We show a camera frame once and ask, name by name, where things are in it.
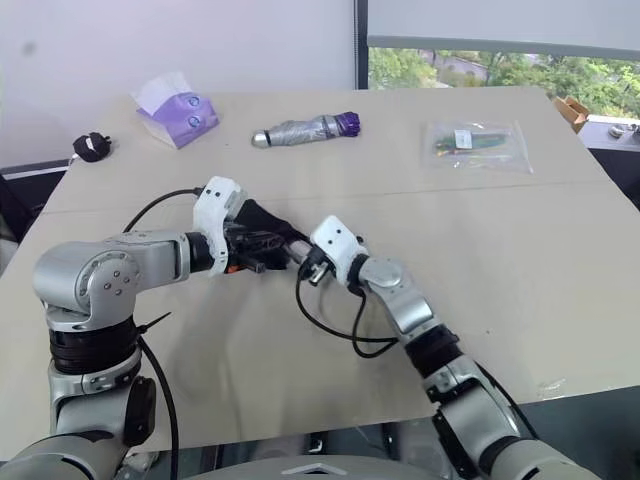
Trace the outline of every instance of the table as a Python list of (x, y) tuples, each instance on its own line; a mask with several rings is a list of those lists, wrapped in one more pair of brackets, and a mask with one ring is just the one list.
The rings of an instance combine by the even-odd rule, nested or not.
[[(640, 216), (535, 88), (213, 94), (221, 124), (180, 151), (148, 135), (119, 99), (99, 130), (112, 156), (74, 163), (0, 279), (0, 458), (46, 435), (48, 336), (31, 272), (47, 248), (120, 231), (168, 190), (229, 176), (265, 208), (310, 231), (330, 214), (371, 252), (411, 269), (462, 347), (517, 401), (640, 383)], [(254, 149), (251, 132), (290, 118), (357, 111), (356, 139)], [(533, 175), (434, 169), (421, 125), (518, 119)], [(193, 200), (152, 210), (140, 228), (188, 230)], [(433, 407), (400, 348), (362, 360), (298, 312), (295, 273), (244, 272), (144, 292), (145, 322), (178, 410), (181, 446), (201, 446), (427, 416)], [(332, 282), (305, 290), (348, 329), (358, 301)], [(389, 333), (370, 302), (363, 333)], [(153, 376), (148, 364), (143, 374)], [(143, 450), (169, 447), (164, 401)]]

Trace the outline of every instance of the plastic bag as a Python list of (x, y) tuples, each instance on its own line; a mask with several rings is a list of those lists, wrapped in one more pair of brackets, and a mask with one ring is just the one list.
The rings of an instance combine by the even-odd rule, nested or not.
[(516, 121), (431, 122), (423, 137), (423, 161), (430, 166), (533, 173)]

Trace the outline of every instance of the cardboard box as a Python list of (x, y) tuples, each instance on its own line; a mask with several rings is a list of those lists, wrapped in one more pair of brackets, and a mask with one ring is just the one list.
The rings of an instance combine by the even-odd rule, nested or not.
[(589, 109), (575, 98), (567, 97), (563, 100), (562, 98), (556, 97), (553, 99), (553, 105), (564, 119), (569, 122), (574, 132), (578, 133), (584, 124), (587, 123)]

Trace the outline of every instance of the tissue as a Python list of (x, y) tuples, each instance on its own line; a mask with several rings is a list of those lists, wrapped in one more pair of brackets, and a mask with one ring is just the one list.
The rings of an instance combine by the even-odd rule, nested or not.
[(174, 148), (184, 147), (220, 123), (211, 102), (195, 93), (181, 72), (160, 75), (131, 96), (149, 133)]

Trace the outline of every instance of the black wire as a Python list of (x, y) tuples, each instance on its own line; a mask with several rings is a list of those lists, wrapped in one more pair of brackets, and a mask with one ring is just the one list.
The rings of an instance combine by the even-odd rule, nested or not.
[[(171, 197), (177, 197), (178, 195), (200, 195), (202, 193), (202, 188), (190, 188), (190, 189), (181, 189), (174, 190), (173, 192), (165, 193), (164, 195), (156, 198), (154, 201), (150, 202), (147, 206), (145, 206), (142, 210), (138, 212), (138, 214), (133, 217), (133, 219), (127, 224), (124, 228), (123, 233), (127, 233), (131, 231), (131, 229), (140, 221), (140, 219), (153, 207), (158, 205), (160, 202), (163, 202)], [(149, 327), (160, 321), (160, 319), (156, 319), (151, 322), (150, 325), (143, 326), (143, 329), (146, 331)], [(178, 479), (178, 460), (180, 455), (180, 437), (178, 434), (178, 415), (176, 413), (176, 406), (173, 402), (173, 395), (171, 394), (171, 388), (169, 387), (169, 382), (167, 382), (167, 377), (164, 375), (164, 371), (160, 366), (160, 362), (153, 354), (151, 347), (147, 344), (147, 342), (141, 337), (138, 337), (138, 345), (140, 349), (145, 354), (149, 363), (153, 367), (153, 370), (156, 372), (156, 376), (158, 377), (158, 381), (160, 382), (160, 388), (162, 389), (162, 395), (164, 396), (164, 400), (167, 404), (167, 413), (169, 415), (169, 428), (171, 431), (171, 467), (169, 478), (171, 480)]]
[(158, 377), (158, 381), (160, 382), (160, 388), (162, 389), (162, 394), (164, 395), (164, 399), (167, 402), (167, 412), (169, 413), (169, 427), (171, 430), (171, 470), (169, 473), (169, 478), (171, 480), (178, 479), (178, 460), (180, 455), (180, 439), (178, 435), (178, 415), (176, 414), (176, 406), (173, 403), (173, 396), (171, 395), (171, 389), (169, 388), (169, 382), (167, 382), (167, 377), (164, 376), (164, 372), (162, 371), (162, 367), (160, 366), (160, 362), (149, 348), (149, 345), (142, 337), (138, 337), (138, 345), (140, 345), (140, 349), (144, 352), (149, 363), (153, 367), (153, 370), (156, 372), (156, 376)]
[[(302, 299), (300, 298), (300, 284), (302, 283), (302, 275), (301, 275), (301, 271), (298, 272), (298, 278), (296, 280), (296, 303), (298, 304), (298, 308), (300, 309), (300, 311), (302, 312), (302, 314), (305, 316), (305, 318), (307, 320), (309, 320), (311, 323), (313, 323), (316, 327), (318, 327), (320, 330), (324, 330), (325, 332), (327, 332), (330, 335), (333, 335), (334, 337), (338, 337), (338, 338), (342, 338), (344, 340), (352, 340), (353, 339), (353, 335), (350, 335), (348, 333), (343, 333), (340, 332), (338, 330), (334, 330), (333, 328), (325, 325), (324, 323), (319, 322), (316, 318), (313, 317), (313, 315), (311, 315), (307, 309), (305, 308), (305, 306), (302, 303)], [(369, 342), (369, 343), (389, 343), (389, 342), (396, 342), (397, 339), (395, 337), (388, 337), (388, 338), (369, 338), (369, 337), (355, 337), (355, 340), (358, 342)]]
[(356, 319), (353, 321), (353, 330), (351, 331), (351, 345), (353, 346), (353, 351), (358, 354), (359, 357), (362, 358), (376, 358), (382, 355), (384, 352), (393, 347), (396, 343), (398, 343), (397, 338), (392, 338), (389, 342), (384, 346), (380, 347), (375, 352), (365, 352), (358, 345), (358, 326), (360, 325), (360, 319), (362, 318), (362, 312), (364, 312), (364, 307), (367, 304), (367, 296), (364, 292), (360, 292), (361, 301), (360, 307), (358, 308), (358, 313), (356, 313)]
[(529, 430), (529, 433), (531, 434), (531, 436), (534, 439), (538, 440), (540, 438), (538, 436), (538, 432), (536, 431), (535, 428), (533, 428), (533, 425), (531, 425), (531, 422), (529, 421), (527, 416), (524, 414), (524, 412), (520, 409), (520, 407), (515, 402), (515, 400), (511, 397), (511, 395), (509, 395), (509, 392), (507, 392), (507, 390), (500, 384), (500, 382), (498, 382), (498, 380), (494, 378), (493, 375), (489, 373), (489, 371), (486, 368), (484, 368), (482, 365), (480, 365), (477, 362), (476, 362), (476, 365), (478, 365), (478, 368), (480, 369), (482, 374), (485, 377), (487, 377), (487, 380), (489, 380), (489, 383), (493, 385), (504, 396), (504, 398), (507, 399), (507, 402), (509, 402), (509, 405), (511, 405), (511, 408), (513, 409), (513, 411), (516, 412), (516, 415), (520, 418), (522, 423), (524, 423), (525, 427), (527, 427), (527, 430)]
[(149, 203), (146, 207), (138, 212), (138, 214), (133, 217), (133, 219), (124, 227), (123, 233), (130, 232), (131, 229), (140, 221), (140, 219), (153, 207), (155, 207), (160, 202), (164, 202), (166, 199), (171, 197), (177, 197), (178, 195), (200, 195), (202, 192), (202, 188), (184, 188), (182, 190), (174, 190), (173, 192), (165, 193), (161, 197), (156, 198), (153, 202)]

